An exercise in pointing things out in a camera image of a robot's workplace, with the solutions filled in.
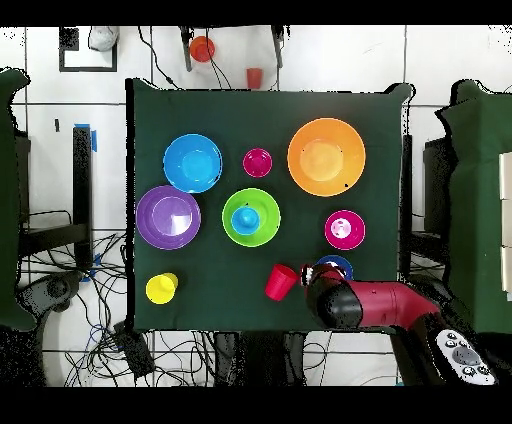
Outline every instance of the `blue tape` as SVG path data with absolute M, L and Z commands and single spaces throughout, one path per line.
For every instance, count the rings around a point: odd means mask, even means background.
M 101 253 L 96 253 L 96 255 L 94 255 L 94 259 L 93 259 L 93 263 L 94 265 L 96 266 L 100 266 L 101 265 Z M 91 277 L 94 277 L 96 275 L 96 270 L 95 269 L 91 269 L 89 270 L 89 275 Z M 89 276 L 87 277 L 84 277 L 80 280 L 81 283 L 88 283 L 89 281 L 91 281 L 91 279 L 89 278 Z
M 91 131 L 91 147 L 93 152 L 97 152 L 96 150 L 96 130 Z
M 90 124 L 75 124 L 75 128 L 91 128 Z M 93 152 L 97 152 L 96 147 L 96 130 L 91 131 L 91 148 Z

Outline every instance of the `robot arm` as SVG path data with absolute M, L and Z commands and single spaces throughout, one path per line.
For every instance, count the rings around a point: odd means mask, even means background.
M 393 327 L 421 384 L 497 383 L 468 339 L 450 328 L 439 305 L 397 281 L 346 281 L 329 264 L 305 267 L 308 308 L 324 328 Z
M 316 266 L 313 272 L 307 303 L 327 328 L 410 330 L 419 317 L 440 312 L 437 305 L 399 282 L 345 281 L 330 265 Z

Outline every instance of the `white box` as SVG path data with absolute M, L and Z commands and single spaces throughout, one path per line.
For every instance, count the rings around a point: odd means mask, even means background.
M 512 200 L 501 201 L 501 244 L 512 247 Z
M 501 288 L 512 293 L 512 248 L 501 248 Z
M 500 199 L 512 199 L 512 152 L 500 155 Z

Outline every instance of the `white controller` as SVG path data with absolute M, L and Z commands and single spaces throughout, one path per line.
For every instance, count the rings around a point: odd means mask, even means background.
M 437 346 L 460 379 L 470 384 L 492 385 L 494 376 L 468 341 L 454 330 L 442 330 Z

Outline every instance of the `pink bowl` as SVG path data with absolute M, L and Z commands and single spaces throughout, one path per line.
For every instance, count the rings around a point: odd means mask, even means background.
M 261 178 L 267 175 L 272 168 L 272 156 L 259 147 L 249 150 L 244 156 L 243 166 L 245 172 L 251 177 Z
M 325 222 L 325 238 L 336 249 L 354 249 L 364 240 L 364 235 L 364 221 L 355 212 L 337 211 Z

